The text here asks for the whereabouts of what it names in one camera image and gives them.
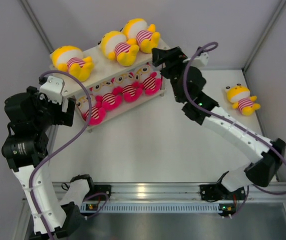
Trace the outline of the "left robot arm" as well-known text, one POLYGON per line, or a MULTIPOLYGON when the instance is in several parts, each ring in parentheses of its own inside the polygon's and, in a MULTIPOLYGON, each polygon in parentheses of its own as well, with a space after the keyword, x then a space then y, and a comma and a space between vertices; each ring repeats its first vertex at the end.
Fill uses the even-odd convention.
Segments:
POLYGON ((61 103, 35 87, 5 100, 5 113, 10 122, 9 135, 2 146, 2 155, 20 182, 31 209, 34 232, 32 240, 69 237, 80 225, 83 199, 90 200, 96 193, 88 174, 71 179, 62 200, 58 200, 50 178, 50 158, 46 134, 52 125, 72 126, 76 101, 68 99, 66 111, 61 103))

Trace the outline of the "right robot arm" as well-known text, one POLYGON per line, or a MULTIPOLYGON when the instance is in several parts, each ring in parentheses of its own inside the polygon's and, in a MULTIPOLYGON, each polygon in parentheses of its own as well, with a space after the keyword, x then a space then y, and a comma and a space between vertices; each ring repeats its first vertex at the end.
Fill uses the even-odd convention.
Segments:
POLYGON ((206 80, 192 63, 202 53, 217 47, 215 41, 200 46, 192 58, 188 58, 180 47, 153 48, 152 64, 160 67, 161 75, 170 80, 175 100, 184 104, 182 110, 190 120, 216 132, 248 158, 249 163, 226 171, 214 183, 218 196, 226 199, 234 191, 249 185, 264 191, 283 163, 286 144, 280 138, 270 140, 242 126, 203 92, 206 80))

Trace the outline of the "pink plush shelf left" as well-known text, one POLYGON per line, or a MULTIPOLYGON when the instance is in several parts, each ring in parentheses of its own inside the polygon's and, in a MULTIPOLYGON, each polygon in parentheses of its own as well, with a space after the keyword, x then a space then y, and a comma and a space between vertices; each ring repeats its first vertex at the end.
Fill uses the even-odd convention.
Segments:
POLYGON ((100 101, 90 94, 91 98, 91 114, 89 114, 88 99, 85 95, 77 97, 77 109, 82 119, 86 121, 90 117, 89 125, 99 125, 106 117, 106 110, 102 107, 100 101))

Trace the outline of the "left corner aluminium post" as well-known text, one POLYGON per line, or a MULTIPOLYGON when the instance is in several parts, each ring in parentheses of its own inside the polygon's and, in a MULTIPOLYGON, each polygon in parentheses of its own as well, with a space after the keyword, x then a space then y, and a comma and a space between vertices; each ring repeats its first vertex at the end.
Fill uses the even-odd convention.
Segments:
POLYGON ((42 43, 44 44, 46 50, 51 54, 54 51, 54 47, 49 40, 45 30, 43 29, 39 19, 37 18, 33 8, 29 4, 28 0, 18 0, 19 4, 21 5, 24 13, 32 23, 35 31, 37 32, 38 36, 40 37, 42 43))

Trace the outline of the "corner aluminium post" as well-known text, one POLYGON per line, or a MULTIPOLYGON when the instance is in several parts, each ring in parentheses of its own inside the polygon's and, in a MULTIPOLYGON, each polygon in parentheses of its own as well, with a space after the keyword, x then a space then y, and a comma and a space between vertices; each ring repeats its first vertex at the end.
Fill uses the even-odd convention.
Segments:
POLYGON ((49 40, 45 30, 43 29, 39 19, 37 18, 33 8, 29 4, 28 0, 18 0, 19 4, 21 5, 24 13, 32 23, 35 31, 37 32, 38 36, 40 37, 42 43, 44 44, 46 50, 51 54, 54 51, 54 47, 49 40))
POLYGON ((284 12, 285 8, 286 8, 286 0, 278 0, 275 9, 272 11, 272 14, 268 18, 267 23, 264 25, 262 32, 260 33, 257 41, 254 44, 254 47, 251 49, 249 56, 246 59, 244 66, 242 67, 243 73, 246 73, 247 70, 250 68, 252 62, 254 61, 255 57, 260 52, 264 43, 268 39, 270 33, 272 32, 273 28, 275 27, 278 19, 284 12))

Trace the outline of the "yellow frog plush front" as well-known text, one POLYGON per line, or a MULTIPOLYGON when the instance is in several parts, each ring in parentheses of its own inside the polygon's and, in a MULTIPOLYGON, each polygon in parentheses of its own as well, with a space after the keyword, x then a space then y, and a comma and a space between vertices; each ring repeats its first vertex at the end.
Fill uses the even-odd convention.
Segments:
POLYGON ((65 45, 50 53, 53 66, 62 72, 69 73, 80 82, 86 81, 95 67, 90 56, 76 46, 65 45))

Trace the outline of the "pink plush with glasses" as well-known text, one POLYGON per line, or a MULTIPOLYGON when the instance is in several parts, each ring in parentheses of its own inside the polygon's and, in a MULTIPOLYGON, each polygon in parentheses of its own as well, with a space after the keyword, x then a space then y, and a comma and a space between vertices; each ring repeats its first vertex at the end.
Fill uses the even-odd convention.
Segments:
POLYGON ((131 71, 116 76, 111 81, 114 85, 113 94, 122 96, 127 103, 135 102, 142 94, 142 89, 131 71))

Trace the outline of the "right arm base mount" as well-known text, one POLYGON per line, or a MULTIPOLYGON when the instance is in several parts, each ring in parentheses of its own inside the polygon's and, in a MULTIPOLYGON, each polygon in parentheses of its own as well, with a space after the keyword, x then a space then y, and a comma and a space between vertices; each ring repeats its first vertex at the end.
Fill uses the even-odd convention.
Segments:
POLYGON ((228 201, 220 203, 219 215, 223 218, 232 218, 238 213, 248 198, 249 188, 240 187, 235 191, 228 191, 220 182, 211 184, 201 184, 200 196, 202 201, 215 203, 218 201, 228 201))

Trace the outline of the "right corner aluminium post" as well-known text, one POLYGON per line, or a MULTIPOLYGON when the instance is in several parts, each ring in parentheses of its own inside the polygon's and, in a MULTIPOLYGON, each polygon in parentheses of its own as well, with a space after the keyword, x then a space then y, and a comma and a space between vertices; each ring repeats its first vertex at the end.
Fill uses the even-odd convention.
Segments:
POLYGON ((272 14, 268 18, 267 23, 264 25, 262 32, 260 33, 257 41, 254 44, 254 47, 251 49, 249 56, 246 59, 244 66, 242 67, 243 73, 246 73, 247 70, 250 68, 252 62, 254 61, 255 57, 260 52, 264 43, 268 39, 270 33, 272 32, 273 28, 275 27, 278 19, 284 12, 285 8, 286 8, 286 0, 278 0, 275 9, 272 11, 272 14))

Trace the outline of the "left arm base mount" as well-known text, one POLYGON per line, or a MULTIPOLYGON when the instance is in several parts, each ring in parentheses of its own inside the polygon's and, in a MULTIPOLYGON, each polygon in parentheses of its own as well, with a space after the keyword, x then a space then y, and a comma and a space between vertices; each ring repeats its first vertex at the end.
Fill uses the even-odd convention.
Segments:
POLYGON ((99 213, 109 200, 111 190, 112 186, 110 184, 96 184, 94 188, 85 195, 80 207, 81 214, 89 216, 99 213))

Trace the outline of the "pink plush shelf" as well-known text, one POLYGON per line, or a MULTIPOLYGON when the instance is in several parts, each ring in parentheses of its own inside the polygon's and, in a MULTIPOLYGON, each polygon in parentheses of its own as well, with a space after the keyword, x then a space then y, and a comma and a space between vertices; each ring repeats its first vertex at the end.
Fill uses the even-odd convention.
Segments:
POLYGON ((101 103, 106 111, 112 111, 120 106, 122 103, 122 97, 117 94, 113 94, 114 85, 111 80, 103 81, 90 88, 92 95, 97 102, 101 103))
POLYGON ((90 94, 91 98, 91 114, 89 114, 88 99, 85 95, 77 97, 77 109, 82 119, 86 121, 90 117, 89 125, 99 125, 106 117, 106 110, 102 107, 100 101, 90 94))

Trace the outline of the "yellow plush on shelf top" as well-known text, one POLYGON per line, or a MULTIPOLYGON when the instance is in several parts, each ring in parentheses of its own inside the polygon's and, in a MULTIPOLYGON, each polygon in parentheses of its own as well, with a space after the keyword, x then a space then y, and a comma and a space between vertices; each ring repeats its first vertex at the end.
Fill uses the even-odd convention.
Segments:
POLYGON ((129 20, 121 29, 127 40, 135 42, 141 52, 151 54, 152 49, 158 47, 160 33, 155 24, 148 24, 143 18, 129 20))

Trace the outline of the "aluminium front rail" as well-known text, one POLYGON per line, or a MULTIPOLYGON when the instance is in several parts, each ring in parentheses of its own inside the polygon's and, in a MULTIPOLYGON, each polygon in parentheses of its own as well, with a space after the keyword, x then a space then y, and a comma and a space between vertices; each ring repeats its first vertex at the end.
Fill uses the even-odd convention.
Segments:
MULTIPOLYGON (((201 201, 200 183, 110 183, 110 200, 114 202, 139 202, 139 201, 201 201)), ((249 202, 269 203, 286 202, 286 194, 272 195, 264 193, 254 186, 249 187, 249 202)))

